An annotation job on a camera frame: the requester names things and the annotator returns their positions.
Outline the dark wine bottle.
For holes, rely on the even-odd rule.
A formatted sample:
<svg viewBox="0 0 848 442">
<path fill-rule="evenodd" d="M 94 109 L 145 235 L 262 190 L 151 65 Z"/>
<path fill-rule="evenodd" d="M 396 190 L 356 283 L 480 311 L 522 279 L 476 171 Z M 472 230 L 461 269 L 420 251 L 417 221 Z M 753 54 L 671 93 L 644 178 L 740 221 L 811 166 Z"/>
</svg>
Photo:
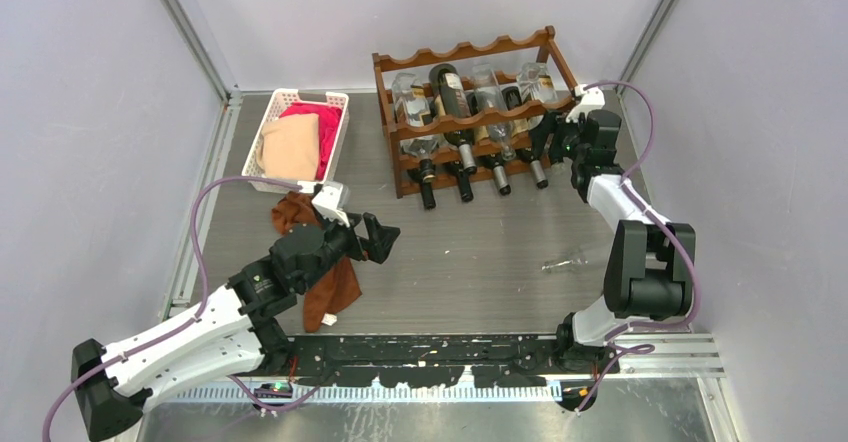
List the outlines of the dark wine bottle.
<svg viewBox="0 0 848 442">
<path fill-rule="evenodd" d="M 479 104 L 476 100 L 475 93 L 469 91 L 466 95 L 466 101 L 468 102 L 471 114 L 476 115 L 479 112 Z M 475 140 L 477 145 L 480 145 L 483 141 L 487 139 L 488 133 L 486 127 L 481 126 L 475 128 Z M 511 185 L 509 184 L 502 155 L 500 153 L 481 155 L 478 157 L 478 161 L 485 168 L 492 172 L 493 180 L 498 189 L 499 194 L 501 196 L 510 195 L 512 189 Z"/>
</svg>

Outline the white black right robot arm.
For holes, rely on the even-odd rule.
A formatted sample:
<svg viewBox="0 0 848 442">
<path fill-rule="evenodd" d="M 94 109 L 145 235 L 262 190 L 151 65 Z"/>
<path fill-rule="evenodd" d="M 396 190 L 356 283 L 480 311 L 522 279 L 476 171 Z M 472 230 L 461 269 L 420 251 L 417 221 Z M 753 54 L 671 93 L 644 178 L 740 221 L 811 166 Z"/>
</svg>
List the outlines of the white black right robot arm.
<svg viewBox="0 0 848 442">
<path fill-rule="evenodd" d="M 577 373 L 615 356 L 612 341 L 631 328 L 659 328 L 694 308 L 695 232 L 657 214 L 635 191 L 617 163 L 621 118 L 595 109 L 561 124 L 553 148 L 571 162 L 571 184 L 613 232 L 600 255 L 605 263 L 602 294 L 558 326 L 551 359 Z"/>
</svg>

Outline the dark bottle white label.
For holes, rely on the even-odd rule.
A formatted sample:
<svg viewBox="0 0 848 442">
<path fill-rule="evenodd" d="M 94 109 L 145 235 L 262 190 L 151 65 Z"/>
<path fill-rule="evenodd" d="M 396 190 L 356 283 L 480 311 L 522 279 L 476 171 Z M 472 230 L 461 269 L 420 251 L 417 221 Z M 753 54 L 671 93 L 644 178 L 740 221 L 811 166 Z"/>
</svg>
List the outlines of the dark bottle white label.
<svg viewBox="0 0 848 442">
<path fill-rule="evenodd" d="M 443 168 L 456 183 L 461 201 L 463 203 L 472 202 L 474 200 L 474 193 L 471 187 L 469 174 L 464 169 L 463 164 L 459 161 L 452 161 L 445 163 Z"/>
</svg>

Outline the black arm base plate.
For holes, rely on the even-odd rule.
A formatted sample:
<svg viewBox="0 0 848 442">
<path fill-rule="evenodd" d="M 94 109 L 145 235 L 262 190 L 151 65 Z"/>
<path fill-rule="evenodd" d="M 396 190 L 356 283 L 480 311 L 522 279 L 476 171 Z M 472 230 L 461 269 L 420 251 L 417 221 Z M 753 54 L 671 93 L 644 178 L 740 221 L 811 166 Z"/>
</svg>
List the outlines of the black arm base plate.
<svg viewBox="0 0 848 442">
<path fill-rule="evenodd" d="M 541 387 L 551 377 L 594 379 L 612 359 L 610 348 L 569 335 L 296 336 L 250 373 L 353 388 L 452 387 L 468 373 L 476 388 Z"/>
</svg>

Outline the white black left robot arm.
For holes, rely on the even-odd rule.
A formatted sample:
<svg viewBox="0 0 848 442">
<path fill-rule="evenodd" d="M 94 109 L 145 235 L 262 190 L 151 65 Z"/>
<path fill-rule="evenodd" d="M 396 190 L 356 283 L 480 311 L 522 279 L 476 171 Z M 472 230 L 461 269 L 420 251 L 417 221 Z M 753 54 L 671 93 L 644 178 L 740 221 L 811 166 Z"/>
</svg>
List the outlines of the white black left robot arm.
<svg viewBox="0 0 848 442">
<path fill-rule="evenodd" d="M 168 398 L 213 379 L 285 371 L 292 350 L 278 314 L 343 261 L 385 262 L 401 231 L 371 213 L 350 224 L 295 225 L 190 309 L 118 342 L 89 339 L 72 353 L 72 382 L 91 441 L 134 426 Z"/>
</svg>

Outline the green bottle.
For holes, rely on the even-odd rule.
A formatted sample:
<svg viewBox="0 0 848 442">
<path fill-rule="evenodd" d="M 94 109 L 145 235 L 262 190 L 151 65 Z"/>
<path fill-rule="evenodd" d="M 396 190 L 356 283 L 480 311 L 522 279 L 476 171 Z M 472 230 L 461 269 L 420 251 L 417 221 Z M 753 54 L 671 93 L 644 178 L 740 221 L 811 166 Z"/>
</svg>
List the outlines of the green bottle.
<svg viewBox="0 0 848 442">
<path fill-rule="evenodd" d="M 452 116 L 455 119 L 471 116 L 461 77 L 453 65 L 442 63 L 434 66 L 429 72 L 429 82 L 439 116 Z M 454 130 L 444 133 L 444 138 L 458 151 L 464 172 L 469 175 L 475 174 L 477 164 L 472 150 L 474 131 L 472 129 Z"/>
</svg>

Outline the clear bottle brown label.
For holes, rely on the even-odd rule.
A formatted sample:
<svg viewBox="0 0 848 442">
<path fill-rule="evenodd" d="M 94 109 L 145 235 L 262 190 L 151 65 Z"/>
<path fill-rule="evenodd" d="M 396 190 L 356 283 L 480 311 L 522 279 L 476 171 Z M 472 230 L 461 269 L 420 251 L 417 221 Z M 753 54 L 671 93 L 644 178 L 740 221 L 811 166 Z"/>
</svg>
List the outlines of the clear bottle brown label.
<svg viewBox="0 0 848 442">
<path fill-rule="evenodd" d="M 423 84 L 413 73 L 401 72 L 392 82 L 395 113 L 403 114 L 411 127 L 423 127 L 432 122 L 429 101 Z M 400 142 L 402 152 L 418 160 L 431 159 L 439 142 L 435 135 L 404 139 Z"/>
</svg>

